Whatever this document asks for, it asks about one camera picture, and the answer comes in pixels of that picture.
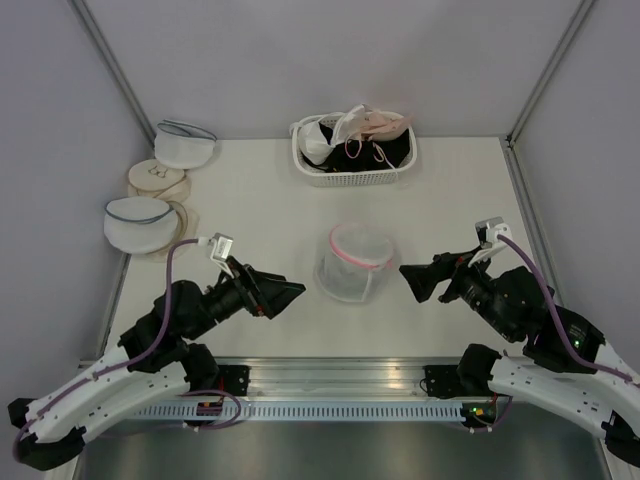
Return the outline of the pink-trimmed mesh laundry bag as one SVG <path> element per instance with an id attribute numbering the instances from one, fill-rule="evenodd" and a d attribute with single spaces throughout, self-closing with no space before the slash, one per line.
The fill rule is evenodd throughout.
<path id="1" fill-rule="evenodd" d="M 394 256 L 394 244 L 385 233 L 346 222 L 329 231 L 314 273 L 329 297 L 344 303 L 366 303 L 386 282 Z"/>

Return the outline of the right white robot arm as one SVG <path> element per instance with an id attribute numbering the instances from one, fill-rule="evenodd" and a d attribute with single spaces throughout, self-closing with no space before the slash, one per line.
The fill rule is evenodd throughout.
<path id="1" fill-rule="evenodd" d="M 502 338 L 520 343 L 534 369 L 485 345 L 471 344 L 456 368 L 466 395 L 519 397 L 561 416 L 604 441 L 618 459 L 639 464 L 639 389 L 631 370 L 604 335 L 583 316 L 558 306 L 524 266 L 497 278 L 471 253 L 444 253 L 427 265 L 402 265 L 400 274 L 418 302 L 436 286 L 439 302 L 466 303 Z"/>

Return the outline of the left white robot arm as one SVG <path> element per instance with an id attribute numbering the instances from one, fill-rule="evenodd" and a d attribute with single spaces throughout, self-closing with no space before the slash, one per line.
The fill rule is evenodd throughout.
<path id="1" fill-rule="evenodd" d="M 306 290 L 235 258 L 227 264 L 229 271 L 206 289 L 189 280 L 169 284 L 114 347 L 58 390 L 12 401 L 15 460 L 55 469 L 133 413 L 174 396 L 213 394 L 219 366 L 198 338 L 241 311 L 273 319 Z"/>

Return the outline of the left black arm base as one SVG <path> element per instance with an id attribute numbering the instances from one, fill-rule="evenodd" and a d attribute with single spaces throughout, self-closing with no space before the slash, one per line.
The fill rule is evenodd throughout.
<path id="1" fill-rule="evenodd" d="M 187 393 L 221 390 L 236 397 L 247 395 L 251 369 L 248 365 L 219 365 L 216 371 L 199 372 L 187 377 Z"/>

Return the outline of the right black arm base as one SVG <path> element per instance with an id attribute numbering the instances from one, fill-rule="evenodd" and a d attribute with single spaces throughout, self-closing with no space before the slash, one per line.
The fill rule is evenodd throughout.
<path id="1" fill-rule="evenodd" d="M 431 398 L 453 399 L 487 397 L 492 398 L 494 392 L 487 387 L 465 386 L 458 374 L 457 366 L 449 364 L 431 364 L 422 367 L 423 378 L 420 388 Z"/>

